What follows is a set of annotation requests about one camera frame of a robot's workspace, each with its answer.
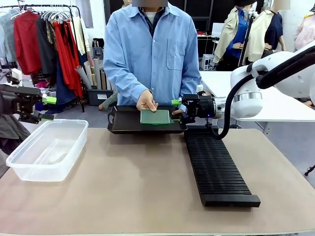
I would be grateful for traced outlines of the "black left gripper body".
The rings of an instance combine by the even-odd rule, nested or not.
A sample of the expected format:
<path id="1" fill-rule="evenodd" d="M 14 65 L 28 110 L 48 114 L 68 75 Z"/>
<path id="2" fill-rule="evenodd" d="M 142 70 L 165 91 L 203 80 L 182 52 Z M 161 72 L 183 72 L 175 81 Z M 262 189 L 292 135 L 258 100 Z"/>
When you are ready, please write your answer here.
<path id="1" fill-rule="evenodd" d="M 12 115 L 26 113 L 26 99 L 11 91 L 0 92 L 0 114 Z"/>

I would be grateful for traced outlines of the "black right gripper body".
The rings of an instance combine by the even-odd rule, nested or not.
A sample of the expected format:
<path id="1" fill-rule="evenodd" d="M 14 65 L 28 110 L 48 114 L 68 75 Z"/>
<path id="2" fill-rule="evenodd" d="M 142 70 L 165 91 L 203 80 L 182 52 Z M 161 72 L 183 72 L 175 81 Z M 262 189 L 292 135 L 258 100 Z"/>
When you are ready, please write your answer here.
<path id="1" fill-rule="evenodd" d="M 186 111 L 182 114 L 182 123 L 195 123 L 195 118 L 214 118 L 214 98 L 211 95 L 185 94 L 182 104 Z"/>

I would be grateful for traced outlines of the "person right hand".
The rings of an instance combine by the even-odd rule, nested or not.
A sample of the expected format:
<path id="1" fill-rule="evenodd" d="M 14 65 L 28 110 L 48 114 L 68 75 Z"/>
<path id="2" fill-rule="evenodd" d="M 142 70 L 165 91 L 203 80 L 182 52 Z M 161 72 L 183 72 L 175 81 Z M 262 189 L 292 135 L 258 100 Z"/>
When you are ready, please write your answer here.
<path id="1" fill-rule="evenodd" d="M 140 94 L 136 107 L 139 111 L 150 110 L 156 112 L 158 103 L 154 101 L 152 93 L 149 90 L 145 90 Z"/>

